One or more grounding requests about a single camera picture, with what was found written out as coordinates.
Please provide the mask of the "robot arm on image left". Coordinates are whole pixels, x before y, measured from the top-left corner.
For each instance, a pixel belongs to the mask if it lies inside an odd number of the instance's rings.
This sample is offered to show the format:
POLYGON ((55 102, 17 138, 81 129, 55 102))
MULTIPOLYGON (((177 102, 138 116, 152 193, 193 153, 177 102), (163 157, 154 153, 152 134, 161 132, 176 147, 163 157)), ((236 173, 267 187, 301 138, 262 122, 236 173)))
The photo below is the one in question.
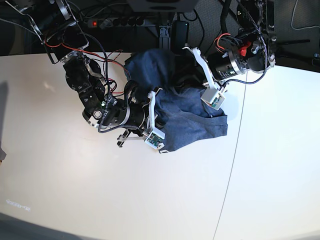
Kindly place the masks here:
POLYGON ((135 100, 138 83, 124 68, 127 83, 121 94, 114 95, 108 63, 118 62, 105 52, 98 55, 85 50, 90 40, 99 47, 102 44, 83 32, 66 0, 6 0, 5 4, 26 17, 29 31, 39 38, 51 63, 62 63, 66 82, 77 92, 88 124, 99 133, 123 128, 142 134, 148 128, 148 111, 135 100))

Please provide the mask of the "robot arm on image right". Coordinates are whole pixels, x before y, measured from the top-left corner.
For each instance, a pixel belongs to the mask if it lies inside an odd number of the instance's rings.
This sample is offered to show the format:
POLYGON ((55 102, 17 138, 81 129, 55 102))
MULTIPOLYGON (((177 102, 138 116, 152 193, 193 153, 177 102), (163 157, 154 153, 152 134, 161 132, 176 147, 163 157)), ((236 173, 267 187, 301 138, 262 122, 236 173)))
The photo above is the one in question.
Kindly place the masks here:
POLYGON ((202 55, 199 48, 189 45, 184 50, 191 52, 195 65, 201 68, 207 88, 215 84, 224 88, 231 82, 244 84, 244 80, 235 77, 248 71, 260 74, 258 79, 247 82, 247 85, 254 85, 276 63, 273 2, 239 0, 236 12, 230 9, 231 1, 220 3, 220 30, 211 43, 216 52, 202 55))

